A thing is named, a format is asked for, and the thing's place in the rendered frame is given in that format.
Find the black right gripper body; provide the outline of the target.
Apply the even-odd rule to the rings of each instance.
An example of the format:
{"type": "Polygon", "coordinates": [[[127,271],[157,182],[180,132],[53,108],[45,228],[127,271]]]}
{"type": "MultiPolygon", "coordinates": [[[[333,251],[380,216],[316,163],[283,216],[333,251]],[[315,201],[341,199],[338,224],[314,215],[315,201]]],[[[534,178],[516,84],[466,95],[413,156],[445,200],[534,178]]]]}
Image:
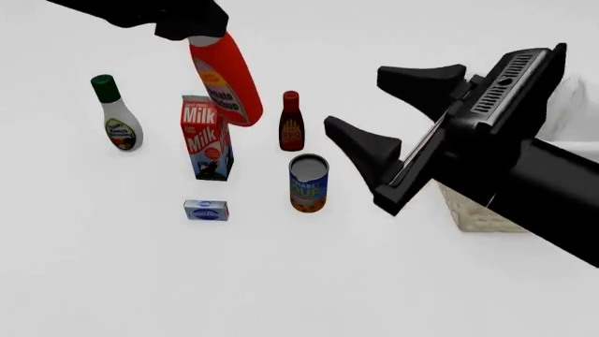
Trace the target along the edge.
{"type": "Polygon", "coordinates": [[[487,75],[465,77],[399,173],[376,188],[375,204],[396,215],[431,180],[476,201],[491,201],[545,122],[566,55],[564,42],[511,51],[487,75]]]}

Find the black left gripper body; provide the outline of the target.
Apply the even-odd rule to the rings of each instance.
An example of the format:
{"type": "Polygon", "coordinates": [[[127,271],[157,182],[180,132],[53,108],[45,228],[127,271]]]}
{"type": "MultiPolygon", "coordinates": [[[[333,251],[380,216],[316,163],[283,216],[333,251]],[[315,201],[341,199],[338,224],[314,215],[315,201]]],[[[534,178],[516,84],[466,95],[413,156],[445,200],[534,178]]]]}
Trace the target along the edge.
{"type": "Polygon", "coordinates": [[[158,10],[154,34],[169,41],[225,35],[227,13],[215,0],[167,0],[158,10]]]}

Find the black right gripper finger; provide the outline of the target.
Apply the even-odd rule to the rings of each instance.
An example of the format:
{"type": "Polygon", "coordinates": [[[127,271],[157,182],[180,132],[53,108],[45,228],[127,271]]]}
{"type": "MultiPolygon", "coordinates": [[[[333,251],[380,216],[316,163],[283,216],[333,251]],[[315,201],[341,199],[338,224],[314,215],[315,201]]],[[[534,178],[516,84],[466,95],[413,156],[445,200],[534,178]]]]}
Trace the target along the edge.
{"type": "Polygon", "coordinates": [[[437,122],[451,105],[452,94],[465,83],[466,66],[436,68],[380,66],[376,85],[437,122]]]}
{"type": "Polygon", "coordinates": [[[371,193],[389,184],[403,168],[400,139],[372,134],[333,116],[325,119],[324,127],[327,137],[355,165],[371,193]]]}

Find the red ketchup bottle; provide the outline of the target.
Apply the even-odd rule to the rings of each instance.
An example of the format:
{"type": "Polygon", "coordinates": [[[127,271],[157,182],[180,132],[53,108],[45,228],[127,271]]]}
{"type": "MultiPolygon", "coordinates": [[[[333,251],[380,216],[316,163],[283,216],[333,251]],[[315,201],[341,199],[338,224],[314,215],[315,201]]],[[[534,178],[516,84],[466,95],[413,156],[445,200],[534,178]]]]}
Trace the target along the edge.
{"type": "Polygon", "coordinates": [[[200,80],[228,123],[248,127],[257,123],[263,106],[241,51],[230,34],[187,38],[200,80]]]}

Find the pale woven basket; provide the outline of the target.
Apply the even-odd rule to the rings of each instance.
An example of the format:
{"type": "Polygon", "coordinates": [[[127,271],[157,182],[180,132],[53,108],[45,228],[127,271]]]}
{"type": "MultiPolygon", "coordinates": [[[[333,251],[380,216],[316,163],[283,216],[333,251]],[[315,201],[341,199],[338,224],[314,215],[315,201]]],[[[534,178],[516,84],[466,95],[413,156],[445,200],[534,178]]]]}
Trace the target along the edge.
{"type": "MultiPolygon", "coordinates": [[[[599,86],[588,86],[579,75],[563,80],[548,100],[546,121],[537,137],[599,163],[599,101],[592,101],[589,92],[599,94],[599,86]]],[[[463,232],[527,231],[443,184],[439,188],[463,232]]]]}

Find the blue soup can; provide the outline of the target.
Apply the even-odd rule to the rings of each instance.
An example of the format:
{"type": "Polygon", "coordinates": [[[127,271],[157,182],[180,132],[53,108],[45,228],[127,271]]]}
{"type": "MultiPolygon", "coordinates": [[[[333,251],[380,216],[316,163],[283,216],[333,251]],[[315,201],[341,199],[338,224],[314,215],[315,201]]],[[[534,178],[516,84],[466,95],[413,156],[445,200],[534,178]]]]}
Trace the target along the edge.
{"type": "Polygon", "coordinates": [[[329,163],[317,154],[300,154],[289,163],[290,202],[299,212],[318,212],[327,201],[329,163]]]}

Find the dark red barbecue sauce bottle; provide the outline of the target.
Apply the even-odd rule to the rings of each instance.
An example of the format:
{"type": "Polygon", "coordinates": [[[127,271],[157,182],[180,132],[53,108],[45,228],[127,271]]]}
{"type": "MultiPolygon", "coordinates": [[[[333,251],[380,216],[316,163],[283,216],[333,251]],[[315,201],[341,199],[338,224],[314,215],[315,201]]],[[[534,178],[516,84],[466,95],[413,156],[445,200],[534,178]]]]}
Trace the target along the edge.
{"type": "Polygon", "coordinates": [[[298,92],[283,94],[283,110],[279,121],[279,145],[283,151],[301,151],[305,144],[305,127],[298,92]]]}

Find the ranch dressing bottle green cap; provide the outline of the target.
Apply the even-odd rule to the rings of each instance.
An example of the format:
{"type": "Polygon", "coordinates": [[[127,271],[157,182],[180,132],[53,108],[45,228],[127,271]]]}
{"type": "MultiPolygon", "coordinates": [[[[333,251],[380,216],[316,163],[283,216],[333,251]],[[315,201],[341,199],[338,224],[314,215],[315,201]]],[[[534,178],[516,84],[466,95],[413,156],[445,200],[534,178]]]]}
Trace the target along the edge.
{"type": "Polygon", "coordinates": [[[104,112],[104,130],[119,151],[136,151],[142,145],[143,131],[139,120],[126,106],[111,75],[97,75],[91,84],[104,112]]]}

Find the red and blue milk carton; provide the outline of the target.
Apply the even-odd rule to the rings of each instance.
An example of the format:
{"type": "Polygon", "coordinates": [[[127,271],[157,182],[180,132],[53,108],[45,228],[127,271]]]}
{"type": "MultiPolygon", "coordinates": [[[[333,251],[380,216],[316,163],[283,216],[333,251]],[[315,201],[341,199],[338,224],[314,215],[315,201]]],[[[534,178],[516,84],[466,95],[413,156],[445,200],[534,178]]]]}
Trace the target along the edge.
{"type": "Polygon", "coordinates": [[[180,126],[196,179],[226,182],[234,162],[228,123],[209,97],[182,96],[180,126]]]}

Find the small blue cream cheese box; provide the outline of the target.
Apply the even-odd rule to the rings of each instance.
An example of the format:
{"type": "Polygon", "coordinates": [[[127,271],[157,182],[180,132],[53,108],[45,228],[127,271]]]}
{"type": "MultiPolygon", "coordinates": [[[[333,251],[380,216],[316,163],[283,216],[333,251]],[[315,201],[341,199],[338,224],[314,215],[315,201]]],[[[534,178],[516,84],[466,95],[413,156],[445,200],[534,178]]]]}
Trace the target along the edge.
{"type": "Polygon", "coordinates": [[[191,200],[183,203],[189,220],[227,221],[229,210],[226,201],[191,200]]]}

